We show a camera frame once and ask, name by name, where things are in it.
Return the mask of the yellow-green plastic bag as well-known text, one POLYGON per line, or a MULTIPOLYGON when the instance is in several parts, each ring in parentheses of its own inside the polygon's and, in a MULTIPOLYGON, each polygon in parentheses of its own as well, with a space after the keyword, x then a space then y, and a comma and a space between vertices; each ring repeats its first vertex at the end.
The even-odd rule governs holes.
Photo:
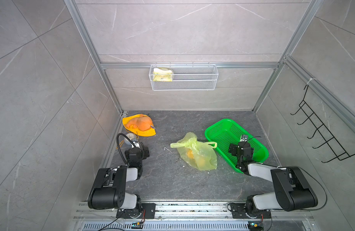
POLYGON ((213 141, 201 142, 198 141, 196 134, 188 132, 183 139, 170 144, 171 148, 177 149, 180 157, 191 167, 197 168, 196 159, 206 158, 210 161, 210 169, 217 169, 217 154, 215 149, 217 148, 217 143, 213 141), (189 159, 187 157, 187 151, 191 149, 194 153, 195 159, 189 159))

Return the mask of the orange-yellow pear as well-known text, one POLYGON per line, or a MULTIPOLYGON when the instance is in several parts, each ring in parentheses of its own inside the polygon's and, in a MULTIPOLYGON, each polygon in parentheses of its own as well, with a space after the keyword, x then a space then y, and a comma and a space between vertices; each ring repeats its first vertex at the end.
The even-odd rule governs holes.
POLYGON ((192 151, 191 149, 189 149, 189 150, 187 151, 187 157, 188 157, 189 159, 195 159, 194 153, 193 153, 193 151, 192 151))

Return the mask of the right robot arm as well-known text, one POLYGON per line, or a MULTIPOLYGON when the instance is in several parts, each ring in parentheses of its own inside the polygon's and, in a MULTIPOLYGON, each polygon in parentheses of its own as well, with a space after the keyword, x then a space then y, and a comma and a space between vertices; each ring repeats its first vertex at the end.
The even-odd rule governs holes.
POLYGON ((273 183, 274 192, 247 197, 245 212, 256 218, 274 209, 294 211, 314 208, 318 198, 300 167, 275 167, 253 160, 254 148, 247 141, 231 143, 228 153, 237 158, 236 167, 245 175, 273 183))

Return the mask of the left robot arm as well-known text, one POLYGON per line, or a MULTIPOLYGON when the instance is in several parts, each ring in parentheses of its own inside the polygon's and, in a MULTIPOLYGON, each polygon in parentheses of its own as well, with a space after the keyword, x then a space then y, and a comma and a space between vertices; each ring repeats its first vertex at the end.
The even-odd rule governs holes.
POLYGON ((149 157, 147 147, 134 147, 125 151, 127 166, 101 168, 90 190, 87 203, 90 209, 124 209, 142 212, 140 196, 126 192, 126 184, 141 178, 142 161, 149 157))

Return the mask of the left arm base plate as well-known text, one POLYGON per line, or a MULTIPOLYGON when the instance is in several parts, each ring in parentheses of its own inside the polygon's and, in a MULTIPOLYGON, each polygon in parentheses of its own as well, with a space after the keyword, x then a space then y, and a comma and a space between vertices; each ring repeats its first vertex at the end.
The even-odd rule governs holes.
POLYGON ((133 218, 133 219, 153 219, 155 217, 156 204, 142 203, 137 204, 134 209, 119 209, 117 211, 117 218, 133 218))

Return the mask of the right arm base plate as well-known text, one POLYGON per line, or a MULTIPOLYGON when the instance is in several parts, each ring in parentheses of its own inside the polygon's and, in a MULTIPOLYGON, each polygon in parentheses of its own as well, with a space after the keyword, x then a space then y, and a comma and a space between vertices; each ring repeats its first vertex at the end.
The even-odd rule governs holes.
POLYGON ((253 210, 252 212, 247 212, 245 203, 228 203, 228 211, 231 213, 234 219, 270 219, 272 218, 271 212, 269 210, 253 210))

